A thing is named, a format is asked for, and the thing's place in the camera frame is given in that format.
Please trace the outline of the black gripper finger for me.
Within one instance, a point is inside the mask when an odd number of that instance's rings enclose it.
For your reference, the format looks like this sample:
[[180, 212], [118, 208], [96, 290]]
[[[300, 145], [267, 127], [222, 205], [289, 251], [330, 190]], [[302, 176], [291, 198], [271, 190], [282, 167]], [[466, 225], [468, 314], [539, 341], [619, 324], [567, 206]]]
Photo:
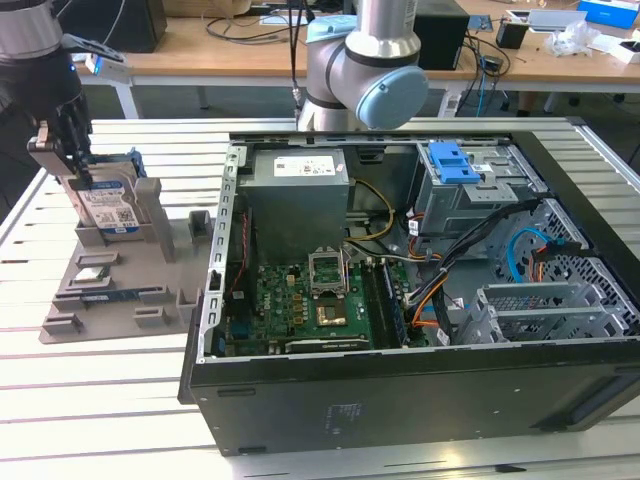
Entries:
[[93, 184], [93, 177], [90, 172], [91, 161], [93, 160], [90, 144], [78, 143], [75, 146], [73, 160], [76, 165], [75, 179], [73, 180], [74, 190], [90, 189]]
[[59, 115], [57, 120], [57, 136], [62, 145], [67, 166], [73, 174], [78, 174], [81, 170], [79, 160], [81, 152], [80, 137], [75, 129], [73, 118], [70, 115], [66, 113]]

